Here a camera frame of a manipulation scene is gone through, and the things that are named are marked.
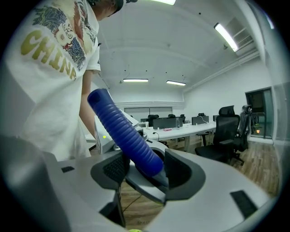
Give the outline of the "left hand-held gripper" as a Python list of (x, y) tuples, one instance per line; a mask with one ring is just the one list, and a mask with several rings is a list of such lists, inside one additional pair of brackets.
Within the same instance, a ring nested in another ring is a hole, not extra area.
[[(155, 140), (148, 140), (148, 135), (143, 131), (143, 128), (139, 126), (139, 122), (125, 113), (121, 112), (131, 122), (133, 127), (138, 131), (141, 137), (146, 141), (147, 145), (153, 150), (153, 152), (159, 156), (162, 160), (165, 157), (165, 150), (168, 148), (163, 143)], [(96, 148), (100, 154), (107, 153), (112, 150), (119, 150), (120, 148), (115, 144), (109, 133), (106, 131), (99, 118), (95, 116), (95, 138)], [(125, 181), (134, 190), (148, 199), (157, 202), (165, 203), (167, 187), (157, 182), (152, 178), (144, 176), (136, 167), (135, 164), (130, 164), (129, 170), (126, 174)]]

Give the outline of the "dark glass balcony door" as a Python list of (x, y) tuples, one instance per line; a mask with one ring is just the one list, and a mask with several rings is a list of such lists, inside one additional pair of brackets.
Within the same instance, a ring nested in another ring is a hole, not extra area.
[(252, 106), (251, 135), (253, 137), (272, 139), (274, 125), (274, 108), (270, 88), (246, 92), (248, 105)]

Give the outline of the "wooden floor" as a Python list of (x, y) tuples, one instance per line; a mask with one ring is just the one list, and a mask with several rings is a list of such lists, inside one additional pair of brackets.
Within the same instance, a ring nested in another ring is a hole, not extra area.
[[(279, 168), (272, 144), (249, 142), (247, 150), (240, 153), (244, 165), (232, 159), (230, 165), (245, 175), (270, 198), (274, 198), (279, 192)], [(120, 188), (121, 207), (125, 217), (126, 229), (143, 230), (163, 209), (163, 205), (149, 200), (135, 191), (125, 181)]]

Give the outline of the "black mesh office chair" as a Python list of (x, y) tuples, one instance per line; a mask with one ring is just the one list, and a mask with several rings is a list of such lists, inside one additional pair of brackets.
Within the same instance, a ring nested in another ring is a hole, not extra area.
[(244, 161), (234, 148), (234, 140), (240, 123), (240, 116), (235, 114), (234, 106), (220, 108), (215, 122), (216, 130), (213, 143), (196, 148), (196, 155), (227, 164), (235, 158), (243, 166)]

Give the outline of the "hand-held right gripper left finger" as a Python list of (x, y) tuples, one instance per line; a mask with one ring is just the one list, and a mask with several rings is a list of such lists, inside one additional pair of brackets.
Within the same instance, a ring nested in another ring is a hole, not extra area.
[(58, 162), (44, 160), (70, 232), (127, 232), (120, 187), (130, 161), (121, 151)]

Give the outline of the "person's left forearm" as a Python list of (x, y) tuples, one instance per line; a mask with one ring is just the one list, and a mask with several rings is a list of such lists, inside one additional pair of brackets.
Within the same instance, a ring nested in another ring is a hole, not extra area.
[(83, 78), (82, 78), (82, 93), (81, 93), (81, 103), (80, 103), (80, 111), (79, 116), (91, 133), (91, 135), (95, 138), (95, 113), (91, 106), (89, 105), (87, 98), (91, 93), (91, 83), (92, 77), (94, 74), (99, 73), (98, 70), (86, 70)]

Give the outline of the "person's white printed t-shirt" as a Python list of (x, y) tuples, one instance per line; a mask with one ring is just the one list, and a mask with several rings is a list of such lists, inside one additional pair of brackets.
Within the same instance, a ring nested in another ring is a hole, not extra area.
[(82, 80), (99, 71), (99, 24), (88, 0), (43, 0), (17, 28), (4, 62), (34, 102), (20, 138), (59, 161), (88, 157)]

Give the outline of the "ceiling air vent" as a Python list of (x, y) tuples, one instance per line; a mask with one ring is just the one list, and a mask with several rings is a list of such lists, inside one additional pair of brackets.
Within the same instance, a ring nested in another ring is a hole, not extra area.
[(252, 36), (237, 18), (233, 18), (227, 24), (226, 30), (238, 47), (238, 50), (236, 51), (237, 56), (242, 56), (256, 49)]

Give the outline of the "blue mop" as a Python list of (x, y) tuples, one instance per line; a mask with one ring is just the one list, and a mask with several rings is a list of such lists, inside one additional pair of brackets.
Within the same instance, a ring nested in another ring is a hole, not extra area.
[(123, 154), (148, 177), (163, 169), (162, 159), (116, 106), (107, 89), (96, 89), (87, 98), (90, 107)]

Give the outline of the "long white curved desk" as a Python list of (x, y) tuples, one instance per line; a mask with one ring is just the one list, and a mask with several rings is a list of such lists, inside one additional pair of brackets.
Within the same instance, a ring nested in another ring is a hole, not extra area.
[(143, 131), (147, 133), (148, 138), (151, 140), (167, 140), (167, 139), (175, 139), (180, 137), (187, 137), (198, 134), (203, 131), (211, 131), (216, 129), (215, 122), (209, 122), (207, 124), (200, 124), (200, 125), (191, 125), (183, 124), (180, 129), (172, 128), (171, 131), (163, 131), (163, 129), (154, 130), (153, 127), (142, 127)]

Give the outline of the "grey jacket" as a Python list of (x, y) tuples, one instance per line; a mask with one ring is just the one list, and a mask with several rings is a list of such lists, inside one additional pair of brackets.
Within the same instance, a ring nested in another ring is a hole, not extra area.
[(251, 133), (251, 105), (244, 105), (240, 113), (239, 134), (248, 136)]

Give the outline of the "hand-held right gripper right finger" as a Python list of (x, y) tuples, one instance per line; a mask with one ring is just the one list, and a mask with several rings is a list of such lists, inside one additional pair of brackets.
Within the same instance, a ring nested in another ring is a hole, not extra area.
[[(172, 177), (191, 176), (166, 193), (166, 204), (145, 232), (248, 232), (261, 221), (271, 205), (269, 195), (235, 168), (218, 161), (166, 149), (183, 167), (174, 166)], [(243, 191), (257, 208), (244, 217), (232, 193)]]

